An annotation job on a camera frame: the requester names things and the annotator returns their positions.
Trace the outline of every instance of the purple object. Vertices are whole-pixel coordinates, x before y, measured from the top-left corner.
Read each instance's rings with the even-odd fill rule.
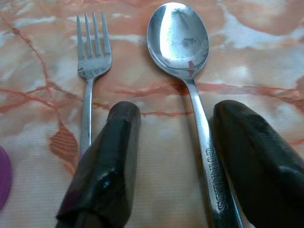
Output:
[[[0,210],[3,209],[11,188],[11,164],[5,150],[0,146]]]

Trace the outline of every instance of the fork tine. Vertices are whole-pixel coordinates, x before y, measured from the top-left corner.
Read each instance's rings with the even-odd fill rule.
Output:
[[[78,42],[78,61],[85,59],[84,43],[82,41],[82,33],[80,27],[80,19],[77,15],[77,42]]]
[[[97,28],[96,17],[94,12],[92,13],[92,17],[93,17],[94,35],[95,35],[95,48],[96,48],[95,56],[96,58],[101,58],[101,48],[99,42],[98,28]]]
[[[86,29],[86,43],[87,43],[87,59],[93,59],[92,41],[90,35],[89,20],[85,14],[85,29]]]
[[[111,46],[108,34],[108,29],[106,27],[105,15],[101,13],[103,19],[103,35],[104,35],[104,56],[111,56]]]

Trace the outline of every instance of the stainless steel fork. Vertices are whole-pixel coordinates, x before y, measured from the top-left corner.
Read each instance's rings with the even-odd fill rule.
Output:
[[[105,15],[102,15],[104,51],[102,54],[95,13],[92,13],[95,34],[95,56],[92,49],[90,28],[87,14],[85,14],[85,29],[87,41],[87,56],[85,57],[84,44],[80,19],[77,16],[77,40],[78,40],[78,74],[86,80],[85,97],[82,108],[81,134],[80,134],[80,157],[91,145],[92,140],[92,93],[94,81],[104,75],[112,65],[112,54]]]

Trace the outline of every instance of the metal spoon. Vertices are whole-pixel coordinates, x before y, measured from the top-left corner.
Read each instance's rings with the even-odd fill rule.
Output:
[[[168,74],[182,80],[189,90],[213,227],[243,227],[194,83],[194,77],[205,65],[209,54],[203,22],[189,6],[175,2],[161,5],[149,21],[147,44],[154,62]]]

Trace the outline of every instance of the table surface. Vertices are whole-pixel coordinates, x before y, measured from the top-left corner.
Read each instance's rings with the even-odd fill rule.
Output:
[[[0,145],[11,159],[13,185],[0,227],[56,223],[79,157],[85,82],[77,75],[76,15],[92,11],[105,13],[113,53],[111,70],[94,85],[93,138],[115,103],[131,101],[142,113],[126,227],[207,227],[189,95],[156,67],[146,47],[149,18],[165,2],[1,1]],[[304,1],[182,2],[209,33],[209,60],[197,78],[208,117],[221,100],[243,102],[304,157]]]

